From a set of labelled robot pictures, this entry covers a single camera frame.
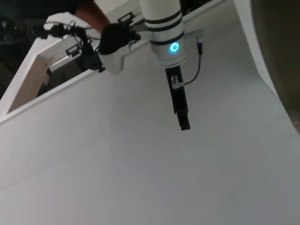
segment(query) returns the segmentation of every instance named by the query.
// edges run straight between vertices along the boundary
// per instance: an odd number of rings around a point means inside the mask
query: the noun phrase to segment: glowing blue light
[[[170,47],[171,52],[176,52],[178,49],[179,49],[178,43],[175,42],[175,43],[171,44],[171,47]]]

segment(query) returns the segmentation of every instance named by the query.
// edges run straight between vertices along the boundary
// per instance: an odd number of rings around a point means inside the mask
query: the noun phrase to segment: black glove
[[[128,45],[130,41],[140,39],[141,36],[135,30],[130,30],[128,25],[112,23],[102,32],[99,51],[102,55],[109,55]]]

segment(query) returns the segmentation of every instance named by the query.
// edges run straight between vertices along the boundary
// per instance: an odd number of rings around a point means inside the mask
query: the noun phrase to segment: black stripe
[[[146,26],[146,30],[153,31],[153,32],[160,32],[160,31],[169,30],[169,29],[172,29],[172,28],[176,27],[177,25],[179,25],[181,23],[181,21],[182,21],[182,17],[178,21],[176,21],[176,22],[174,22],[174,23],[172,23],[172,24],[170,24],[168,26],[157,27],[157,28],[147,27]]]
[[[171,40],[167,40],[167,41],[150,41],[150,43],[152,43],[154,45],[169,45],[169,44],[171,44],[175,41],[178,41],[183,36],[184,36],[184,32],[179,34],[177,37],[172,38]]]
[[[169,21],[175,19],[177,16],[180,15],[180,13],[181,13],[181,10],[179,10],[177,13],[173,14],[172,16],[166,17],[164,19],[160,19],[160,20],[147,20],[147,19],[145,19],[145,22],[151,23],[151,24],[166,23],[166,22],[169,22]]]

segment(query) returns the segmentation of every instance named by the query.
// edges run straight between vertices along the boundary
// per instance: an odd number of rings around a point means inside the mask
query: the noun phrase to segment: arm
[[[100,34],[102,34],[103,29],[110,24],[108,18],[93,1],[81,3],[75,15],[95,28]]]

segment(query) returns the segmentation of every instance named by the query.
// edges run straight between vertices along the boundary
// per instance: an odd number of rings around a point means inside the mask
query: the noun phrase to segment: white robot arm
[[[180,0],[140,0],[140,5],[146,26],[146,31],[141,32],[140,37],[149,40],[156,64],[165,68],[174,112],[178,116],[181,129],[190,129],[180,64],[187,58],[184,47],[186,38],[195,38],[199,60],[201,59],[203,31],[196,30],[185,34]],[[123,70],[124,58],[129,52],[130,41],[111,54],[102,54],[99,51],[98,55],[104,67],[116,73]]]

